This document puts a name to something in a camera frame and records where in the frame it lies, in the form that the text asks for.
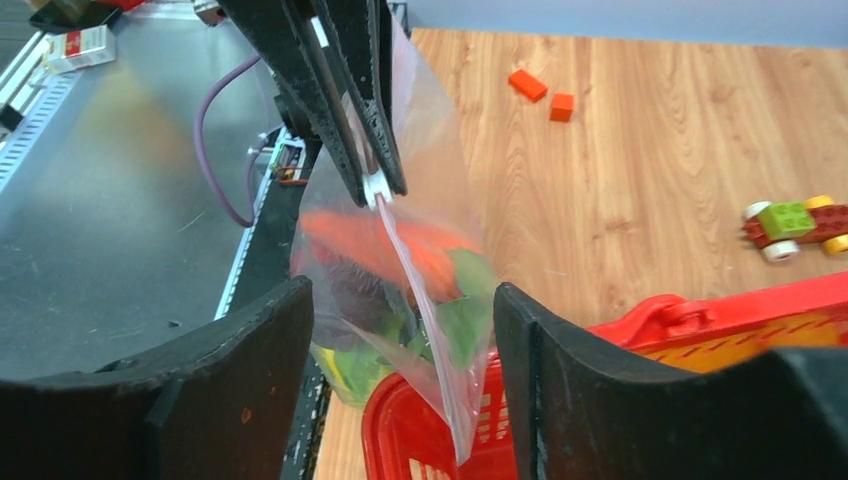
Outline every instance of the toy vehicle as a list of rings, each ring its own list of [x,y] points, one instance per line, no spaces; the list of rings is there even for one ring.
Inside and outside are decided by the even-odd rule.
[[[827,195],[804,202],[757,202],[745,209],[742,230],[769,262],[800,251],[800,244],[821,243],[829,255],[848,253],[848,205]]]

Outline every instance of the green block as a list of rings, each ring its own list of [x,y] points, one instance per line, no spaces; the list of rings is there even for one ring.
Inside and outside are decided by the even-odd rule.
[[[816,221],[801,202],[774,203],[757,218],[772,240],[803,237],[816,228]]]

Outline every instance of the ziplock bag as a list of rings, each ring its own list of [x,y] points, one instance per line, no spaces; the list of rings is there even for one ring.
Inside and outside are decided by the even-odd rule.
[[[477,424],[497,280],[454,105],[396,22],[393,37],[392,127],[409,193],[359,208],[322,151],[300,207],[292,273],[313,282],[311,349],[340,399],[361,408],[400,373],[451,428],[461,464]]]

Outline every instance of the orange carrot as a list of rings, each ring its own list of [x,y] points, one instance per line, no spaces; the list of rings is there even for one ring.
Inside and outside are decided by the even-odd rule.
[[[303,213],[301,229],[312,241],[357,263],[402,290],[409,280],[382,220],[374,214],[341,215],[326,211]],[[397,233],[421,273],[427,293],[438,302],[459,298],[454,264],[448,252],[468,249],[482,253],[479,243],[430,225],[397,220]]]

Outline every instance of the wall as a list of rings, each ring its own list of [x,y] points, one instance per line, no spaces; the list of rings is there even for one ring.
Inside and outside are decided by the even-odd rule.
[[[415,27],[848,47],[848,0],[408,0]]]

